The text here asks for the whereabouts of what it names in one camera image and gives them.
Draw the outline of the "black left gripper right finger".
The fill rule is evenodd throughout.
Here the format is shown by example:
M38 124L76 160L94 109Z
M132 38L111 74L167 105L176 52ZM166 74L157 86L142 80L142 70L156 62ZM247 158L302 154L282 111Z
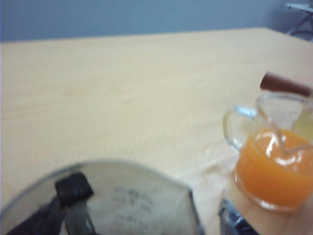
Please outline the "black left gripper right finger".
M230 200L221 200L219 211L221 235L252 235L253 228L234 207Z

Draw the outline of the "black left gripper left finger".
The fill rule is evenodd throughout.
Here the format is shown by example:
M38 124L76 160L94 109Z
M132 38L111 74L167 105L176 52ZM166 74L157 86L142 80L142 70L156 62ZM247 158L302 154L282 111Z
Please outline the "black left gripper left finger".
M95 235L87 208L93 190L82 172L55 182L56 196L28 219L11 229L9 235L59 235L65 225L69 235Z

